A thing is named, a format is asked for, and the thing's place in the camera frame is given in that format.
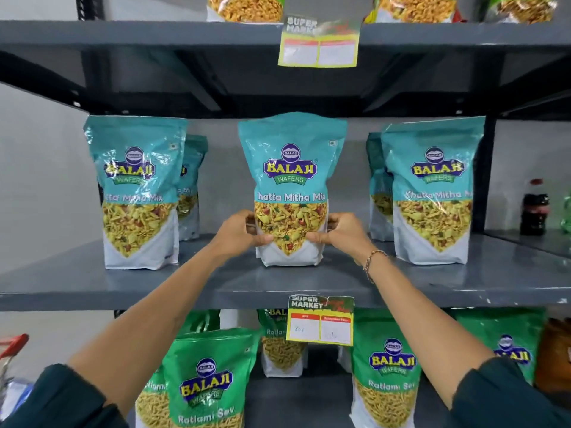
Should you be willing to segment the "person's right forearm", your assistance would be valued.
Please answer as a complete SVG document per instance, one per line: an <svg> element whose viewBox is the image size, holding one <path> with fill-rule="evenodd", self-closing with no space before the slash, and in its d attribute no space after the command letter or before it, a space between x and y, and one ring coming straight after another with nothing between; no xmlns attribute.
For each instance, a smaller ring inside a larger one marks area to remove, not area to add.
<svg viewBox="0 0 571 428"><path fill-rule="evenodd" d="M461 380L495 355L418 290L385 254L365 270L448 409Z"/></svg>

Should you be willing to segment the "orange snack packet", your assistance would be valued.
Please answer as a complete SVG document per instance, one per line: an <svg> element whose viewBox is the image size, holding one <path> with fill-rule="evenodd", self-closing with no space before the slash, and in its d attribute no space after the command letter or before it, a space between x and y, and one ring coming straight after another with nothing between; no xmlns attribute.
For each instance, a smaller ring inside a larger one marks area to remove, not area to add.
<svg viewBox="0 0 571 428"><path fill-rule="evenodd" d="M571 393L571 317L549 318L539 342L534 384L546 393Z"/></svg>

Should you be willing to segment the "dark green shirt sleeve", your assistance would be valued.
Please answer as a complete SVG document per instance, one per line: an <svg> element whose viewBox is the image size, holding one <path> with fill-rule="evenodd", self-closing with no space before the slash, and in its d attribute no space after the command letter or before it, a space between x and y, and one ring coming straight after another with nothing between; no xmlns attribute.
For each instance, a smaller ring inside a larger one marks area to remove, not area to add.
<svg viewBox="0 0 571 428"><path fill-rule="evenodd" d="M513 361L495 357L461 380L444 428L571 428L571 411L528 384Z"/></svg>
<svg viewBox="0 0 571 428"><path fill-rule="evenodd" d="M115 404L64 364L46 367L0 428L129 428Z"/></svg>

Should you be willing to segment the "person's left hand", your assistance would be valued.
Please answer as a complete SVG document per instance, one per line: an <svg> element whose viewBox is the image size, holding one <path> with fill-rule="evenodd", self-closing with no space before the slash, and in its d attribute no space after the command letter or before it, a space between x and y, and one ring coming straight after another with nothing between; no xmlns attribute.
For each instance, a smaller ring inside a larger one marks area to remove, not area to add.
<svg viewBox="0 0 571 428"><path fill-rule="evenodd" d="M255 225L255 214L251 210L242 209L229 216L208 244L208 252L218 264L236 257L250 248L249 235L259 234Z"/></svg>

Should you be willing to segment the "row of green snack packets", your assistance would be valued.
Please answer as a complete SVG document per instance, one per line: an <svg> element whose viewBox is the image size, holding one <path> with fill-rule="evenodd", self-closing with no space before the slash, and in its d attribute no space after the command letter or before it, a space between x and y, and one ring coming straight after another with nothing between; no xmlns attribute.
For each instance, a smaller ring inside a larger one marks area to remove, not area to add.
<svg viewBox="0 0 571 428"><path fill-rule="evenodd" d="M300 377L308 344L286 340L287 309L257 310L260 330L220 330L214 310L190 313L136 401L137 428L243 428L246 386L261 343L267 377ZM532 384L545 308L460 309L458 321ZM387 309L355 308L353 346L339 346L352 373L354 428L415 428L421 366Z"/></svg>

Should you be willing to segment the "red-handled shopping cart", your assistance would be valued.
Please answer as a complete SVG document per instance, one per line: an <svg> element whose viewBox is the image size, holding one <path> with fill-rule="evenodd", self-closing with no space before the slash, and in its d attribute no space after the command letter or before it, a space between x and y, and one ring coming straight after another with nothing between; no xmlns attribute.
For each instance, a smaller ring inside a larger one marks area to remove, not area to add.
<svg viewBox="0 0 571 428"><path fill-rule="evenodd" d="M30 336L26 333L11 338L0 339L0 411L4 405L8 390L8 366L11 360L25 347L29 339Z"/></svg>

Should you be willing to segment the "grey neighbouring shelf board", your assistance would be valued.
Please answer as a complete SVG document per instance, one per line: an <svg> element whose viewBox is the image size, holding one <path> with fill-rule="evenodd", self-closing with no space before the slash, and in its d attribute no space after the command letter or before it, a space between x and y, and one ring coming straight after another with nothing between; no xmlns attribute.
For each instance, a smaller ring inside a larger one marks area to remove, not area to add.
<svg viewBox="0 0 571 428"><path fill-rule="evenodd" d="M542 236L523 236L518 230L485 230L484 235L571 259L571 234L548 229Z"/></svg>

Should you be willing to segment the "paper shelf price label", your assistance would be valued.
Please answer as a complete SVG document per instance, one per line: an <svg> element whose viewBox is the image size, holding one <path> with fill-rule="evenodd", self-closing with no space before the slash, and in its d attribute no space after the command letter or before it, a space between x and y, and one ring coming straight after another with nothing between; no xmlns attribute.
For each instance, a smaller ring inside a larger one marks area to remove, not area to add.
<svg viewBox="0 0 571 428"><path fill-rule="evenodd" d="M277 64L295 68L357 66L361 20L322 21L286 15Z"/></svg>
<svg viewBox="0 0 571 428"><path fill-rule="evenodd" d="M286 340L353 346L354 298L290 295Z"/></svg>

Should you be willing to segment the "person's right hand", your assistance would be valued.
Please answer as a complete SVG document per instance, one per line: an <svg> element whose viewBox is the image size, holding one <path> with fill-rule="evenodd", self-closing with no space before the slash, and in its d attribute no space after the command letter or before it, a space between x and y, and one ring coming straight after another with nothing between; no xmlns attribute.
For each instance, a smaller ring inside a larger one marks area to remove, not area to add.
<svg viewBox="0 0 571 428"><path fill-rule="evenodd" d="M373 255L384 254L372 243L361 221L353 213L329 214L326 232L330 233L332 246L351 256L363 268L367 268Z"/></svg>

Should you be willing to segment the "grey metal shelf board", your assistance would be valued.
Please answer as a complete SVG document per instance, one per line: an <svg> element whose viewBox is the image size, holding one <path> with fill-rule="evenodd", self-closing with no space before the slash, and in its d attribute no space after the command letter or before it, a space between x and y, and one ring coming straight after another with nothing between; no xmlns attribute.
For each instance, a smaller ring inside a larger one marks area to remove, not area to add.
<svg viewBox="0 0 571 428"><path fill-rule="evenodd" d="M352 68L278 66L282 27L0 21L0 83L90 114L571 122L571 25L361 28Z"/></svg>
<svg viewBox="0 0 571 428"><path fill-rule="evenodd" d="M466 265L395 265L443 308L571 304L571 260L499 238L471 236ZM0 274L0 311L128 309L176 269L106 270L103 242L93 241ZM305 267L265 267L251 249L211 275L196 308L286 308L294 294L384 307L361 267L327 246L318 266Z"/></svg>
<svg viewBox="0 0 571 428"><path fill-rule="evenodd" d="M253 338L175 342L156 379L144 387L167 401L163 428L356 428L349 417L353 377L337 345L310 344L299 377L267 377Z"/></svg>

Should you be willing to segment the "person's left forearm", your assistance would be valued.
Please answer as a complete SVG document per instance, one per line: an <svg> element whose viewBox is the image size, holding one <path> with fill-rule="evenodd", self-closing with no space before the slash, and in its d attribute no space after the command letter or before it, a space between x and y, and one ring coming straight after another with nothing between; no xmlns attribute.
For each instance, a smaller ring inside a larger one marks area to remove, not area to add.
<svg viewBox="0 0 571 428"><path fill-rule="evenodd" d="M239 254L211 242L68 361L126 416L161 363L206 281Z"/></svg>

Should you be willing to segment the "teal snack mix packet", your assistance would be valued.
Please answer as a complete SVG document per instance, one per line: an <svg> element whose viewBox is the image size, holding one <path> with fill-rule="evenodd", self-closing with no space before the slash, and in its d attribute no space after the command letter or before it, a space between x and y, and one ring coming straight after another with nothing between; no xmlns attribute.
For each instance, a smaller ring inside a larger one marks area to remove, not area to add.
<svg viewBox="0 0 571 428"><path fill-rule="evenodd" d="M186 135L181 174L177 184L179 241L189 241L199 237L197 179L207 151L206 136Z"/></svg>
<svg viewBox="0 0 571 428"><path fill-rule="evenodd" d="M89 116L84 134L102 188L108 270L159 270L179 258L176 207L187 119Z"/></svg>
<svg viewBox="0 0 571 428"><path fill-rule="evenodd" d="M317 266L324 245L308 232L327 231L332 177L348 123L303 112L238 122L238 135L255 181L253 213L259 235L273 241L256 248L264 266Z"/></svg>
<svg viewBox="0 0 571 428"><path fill-rule="evenodd" d="M393 177L387 171L380 132L371 132L366 141L369 170L369 233L383 242L394 241Z"/></svg>
<svg viewBox="0 0 571 428"><path fill-rule="evenodd" d="M485 116L390 124L381 134L393 177L396 256L414 265L466 264L473 161Z"/></svg>

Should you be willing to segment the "dark cola bottle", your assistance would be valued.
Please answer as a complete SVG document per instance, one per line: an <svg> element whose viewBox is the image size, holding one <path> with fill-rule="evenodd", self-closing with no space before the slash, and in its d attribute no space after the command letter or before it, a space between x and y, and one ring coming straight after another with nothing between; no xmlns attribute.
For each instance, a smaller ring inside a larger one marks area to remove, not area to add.
<svg viewBox="0 0 571 428"><path fill-rule="evenodd" d="M550 200L543 178L531 179L522 200L520 235L543 236L550 212Z"/></svg>

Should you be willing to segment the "snack packet with green trim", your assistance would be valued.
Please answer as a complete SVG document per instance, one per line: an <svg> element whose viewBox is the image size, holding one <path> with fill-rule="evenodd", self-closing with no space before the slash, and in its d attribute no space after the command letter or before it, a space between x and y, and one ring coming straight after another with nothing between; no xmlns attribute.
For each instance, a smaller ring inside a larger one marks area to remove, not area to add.
<svg viewBox="0 0 571 428"><path fill-rule="evenodd" d="M273 24L282 21L285 0L207 0L208 22Z"/></svg>
<svg viewBox="0 0 571 428"><path fill-rule="evenodd" d="M364 23L459 23L456 0L374 0Z"/></svg>
<svg viewBox="0 0 571 428"><path fill-rule="evenodd" d="M490 0L485 15L489 23L534 24L551 21L557 0Z"/></svg>

